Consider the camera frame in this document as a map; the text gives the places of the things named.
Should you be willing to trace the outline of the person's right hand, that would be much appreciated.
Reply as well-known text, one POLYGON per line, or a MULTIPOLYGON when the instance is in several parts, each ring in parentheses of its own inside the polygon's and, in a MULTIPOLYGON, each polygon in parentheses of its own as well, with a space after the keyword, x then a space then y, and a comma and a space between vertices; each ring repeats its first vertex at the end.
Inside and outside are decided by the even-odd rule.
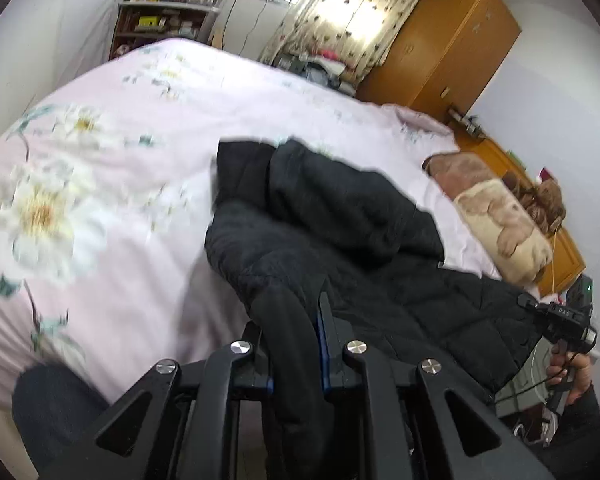
POLYGON ((571 405, 583 396, 592 385, 592 362, 587 354, 562 351, 559 344, 552 348, 550 364, 546 369, 547 385, 557 387, 565 378, 571 384, 566 405, 571 405))

